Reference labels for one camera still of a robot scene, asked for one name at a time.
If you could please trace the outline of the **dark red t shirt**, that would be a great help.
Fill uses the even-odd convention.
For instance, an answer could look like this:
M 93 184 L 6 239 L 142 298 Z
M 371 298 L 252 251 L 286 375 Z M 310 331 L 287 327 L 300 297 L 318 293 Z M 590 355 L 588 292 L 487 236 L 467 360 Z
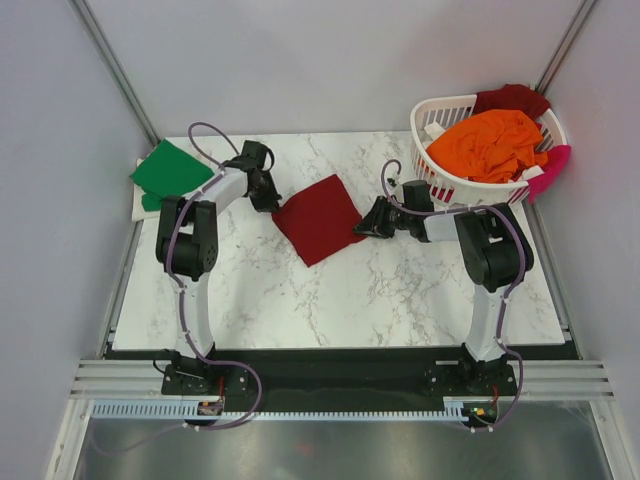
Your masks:
M 359 243 L 354 232 L 363 217 L 343 182 L 331 175 L 293 195 L 272 220 L 307 267 Z

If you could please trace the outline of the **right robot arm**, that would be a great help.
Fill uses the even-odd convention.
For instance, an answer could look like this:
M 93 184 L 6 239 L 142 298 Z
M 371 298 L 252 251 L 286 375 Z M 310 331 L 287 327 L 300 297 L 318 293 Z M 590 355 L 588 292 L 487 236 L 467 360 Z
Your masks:
M 502 339 L 506 304 L 534 264 L 531 246 L 511 208 L 500 203 L 479 209 L 435 210 L 423 180 L 401 187 L 403 201 L 379 196 L 353 231 L 390 239 L 406 231 L 421 243 L 455 242 L 474 284 L 469 333 L 454 363 L 435 360 L 425 371 L 433 395 L 513 395 L 517 380 L 508 363 L 516 353 Z

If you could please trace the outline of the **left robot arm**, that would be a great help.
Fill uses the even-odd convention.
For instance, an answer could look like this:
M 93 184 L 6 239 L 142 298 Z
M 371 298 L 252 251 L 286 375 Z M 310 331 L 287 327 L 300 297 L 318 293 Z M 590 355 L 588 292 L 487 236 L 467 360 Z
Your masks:
M 162 202 L 155 254 L 172 282 L 178 321 L 178 339 L 164 372 L 165 395 L 224 390 L 224 375 L 232 366 L 215 358 L 209 314 L 209 278 L 219 256 L 218 216 L 241 198 L 259 213 L 276 213 L 282 196 L 271 175 L 274 163 L 268 146 L 246 140 L 211 179 Z

